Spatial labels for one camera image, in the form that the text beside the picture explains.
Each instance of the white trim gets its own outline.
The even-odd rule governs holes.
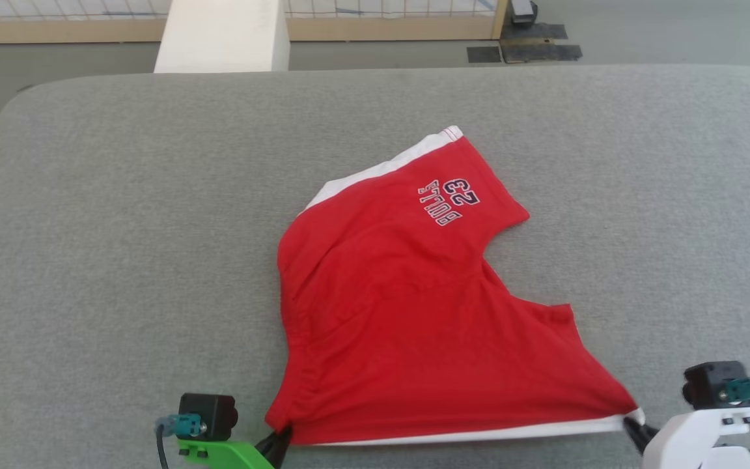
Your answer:
[[[335,179],[324,184],[324,187],[318,192],[318,195],[314,196],[309,205],[306,206],[308,210],[313,205],[317,205],[326,199],[330,199],[338,195],[342,190],[346,189],[352,184],[359,183],[365,179],[377,178],[378,176],[386,175],[386,173],[392,173],[396,169],[401,168],[409,164],[411,161],[418,160],[425,154],[432,152],[436,149],[440,149],[447,143],[455,142],[461,139],[462,131],[455,125],[450,125],[438,134],[432,134],[424,137],[421,142],[411,146],[405,151],[400,152],[398,156],[389,161],[384,161],[381,164],[372,166],[372,168],[364,169],[360,173],[354,173],[354,175],[346,176],[345,178]]]
[[[625,416],[636,419],[640,424],[644,423],[644,412],[640,407]],[[561,434],[607,433],[608,431],[623,431],[625,416],[561,421],[529,425],[528,427],[503,428],[502,430],[464,431],[463,433],[425,434],[424,436],[361,440],[360,442],[324,443],[321,446],[414,445],[420,443],[477,442],[477,440],[511,440],[515,438],[560,436]]]

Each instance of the black mat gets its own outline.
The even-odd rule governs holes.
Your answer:
[[[502,61],[497,46],[467,48],[468,63],[500,63]]]
[[[531,27],[513,27],[506,24],[500,39],[513,38],[541,38],[541,39],[569,39],[563,24],[534,23]]]
[[[514,27],[508,23],[503,27],[499,48],[506,63],[569,61],[583,56],[580,46],[554,44],[557,39],[569,39],[563,24]]]
[[[581,47],[574,44],[523,44],[502,46],[506,63],[542,62],[547,60],[578,60]]]

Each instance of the wooden frame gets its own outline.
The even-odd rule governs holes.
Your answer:
[[[498,39],[508,8],[495,17],[289,18],[291,41],[424,41]],[[157,42],[166,20],[0,21],[0,44],[26,42]]]

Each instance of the gray floor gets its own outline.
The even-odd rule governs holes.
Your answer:
[[[750,2],[538,0],[538,4],[540,21],[565,24],[568,42],[581,45],[579,63],[750,65]],[[304,42],[292,45],[290,68],[470,66],[465,47],[471,45],[486,43]],[[152,71],[157,53],[157,44],[0,45],[0,110],[17,92],[38,83]]]

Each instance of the teal connector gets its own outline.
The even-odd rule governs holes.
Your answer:
[[[199,414],[178,414],[169,418],[175,421],[173,432],[178,436],[198,436],[208,429]]]
[[[750,401],[750,378],[729,381],[725,389],[719,392],[719,398],[726,403]]]
[[[160,418],[155,422],[155,428],[163,427],[162,436],[199,436],[208,429],[199,414],[173,414]]]

